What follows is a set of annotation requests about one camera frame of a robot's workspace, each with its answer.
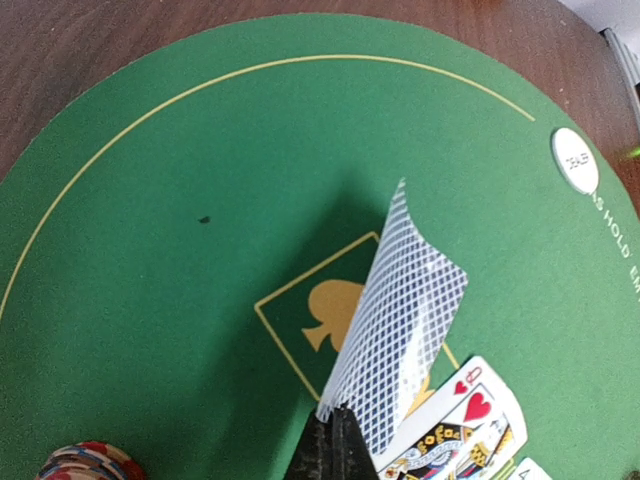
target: poker chip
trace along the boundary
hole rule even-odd
[[[83,442],[53,452],[36,480],[146,480],[146,474],[119,448]]]

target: spade symbol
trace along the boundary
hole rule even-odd
[[[320,325],[303,328],[302,333],[317,352],[322,342],[331,337],[331,345],[339,352],[347,335],[351,319],[364,285],[346,280],[326,280],[309,294],[309,310]]]

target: poker table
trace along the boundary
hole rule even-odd
[[[561,127],[596,152],[594,195],[552,159]],[[296,15],[144,57],[6,177],[3,476],[104,440],[151,478],[280,478],[401,178],[469,275],[430,388],[482,355],[524,411],[518,458],[555,478],[638,468],[640,227],[595,145],[448,37]]]

